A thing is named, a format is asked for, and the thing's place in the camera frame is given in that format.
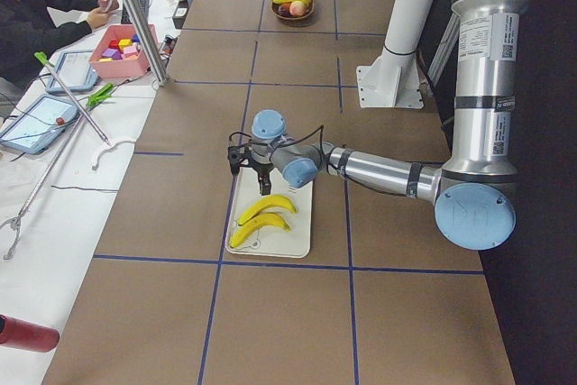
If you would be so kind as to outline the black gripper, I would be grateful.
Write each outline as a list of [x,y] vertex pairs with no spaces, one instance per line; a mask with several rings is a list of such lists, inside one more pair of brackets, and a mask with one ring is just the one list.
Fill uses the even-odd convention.
[[274,170],[274,165],[266,155],[260,155],[256,150],[250,151],[250,165],[257,173],[260,195],[269,194],[271,192],[270,173]]

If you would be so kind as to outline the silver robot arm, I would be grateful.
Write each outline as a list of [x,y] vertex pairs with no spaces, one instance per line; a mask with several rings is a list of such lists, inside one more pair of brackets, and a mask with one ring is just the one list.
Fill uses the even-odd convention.
[[[396,0],[381,55],[357,69],[364,108],[406,105],[403,88],[433,0]],[[328,142],[310,144],[286,132],[274,110],[255,115],[245,150],[259,174],[261,192],[278,170],[294,188],[326,172],[368,189],[419,198],[435,209],[438,229],[452,243],[488,250],[513,232],[512,198],[517,172],[508,161],[520,15],[530,0],[451,0],[452,14],[431,65],[439,73],[457,52],[450,159],[435,168],[405,162]]]

